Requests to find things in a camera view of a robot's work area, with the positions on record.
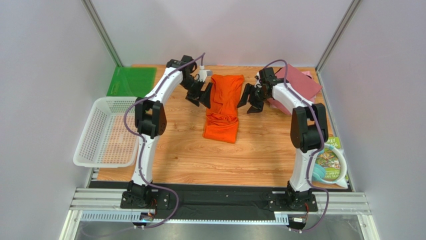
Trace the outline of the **orange t shirt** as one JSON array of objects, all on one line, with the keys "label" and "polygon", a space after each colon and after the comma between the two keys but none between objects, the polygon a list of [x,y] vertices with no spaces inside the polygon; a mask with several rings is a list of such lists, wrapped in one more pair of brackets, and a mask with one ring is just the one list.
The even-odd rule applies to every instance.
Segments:
[{"label": "orange t shirt", "polygon": [[237,105],[244,81],[243,75],[211,76],[211,107],[206,109],[202,134],[205,139],[231,144],[236,142],[239,129]]}]

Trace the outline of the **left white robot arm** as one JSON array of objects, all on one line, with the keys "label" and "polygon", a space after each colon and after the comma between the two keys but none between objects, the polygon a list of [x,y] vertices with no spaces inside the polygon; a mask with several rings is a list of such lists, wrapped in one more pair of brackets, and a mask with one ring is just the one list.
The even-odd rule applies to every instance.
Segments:
[{"label": "left white robot arm", "polygon": [[211,107],[212,83],[206,79],[213,72],[197,60],[184,55],[180,60],[171,59],[167,62],[163,76],[155,87],[144,97],[138,97],[131,109],[134,110],[134,135],[139,138],[138,156],[135,169],[122,195],[121,208],[153,208],[155,199],[153,163],[160,136],[167,127],[165,105],[173,91],[182,86],[186,91],[186,100],[192,104]]}]

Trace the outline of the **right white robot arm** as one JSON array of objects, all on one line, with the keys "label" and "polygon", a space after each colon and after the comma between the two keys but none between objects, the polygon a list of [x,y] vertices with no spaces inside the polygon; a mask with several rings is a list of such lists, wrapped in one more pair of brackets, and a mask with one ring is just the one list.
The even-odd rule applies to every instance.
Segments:
[{"label": "right white robot arm", "polygon": [[329,137],[326,108],[312,103],[291,86],[285,77],[278,78],[272,67],[256,75],[255,85],[247,83],[237,105],[250,104],[248,114],[263,111],[266,100],[274,99],[291,111],[290,139],[295,147],[295,164],[284,193],[269,196],[272,210],[304,211],[314,201],[311,181],[315,157]]}]

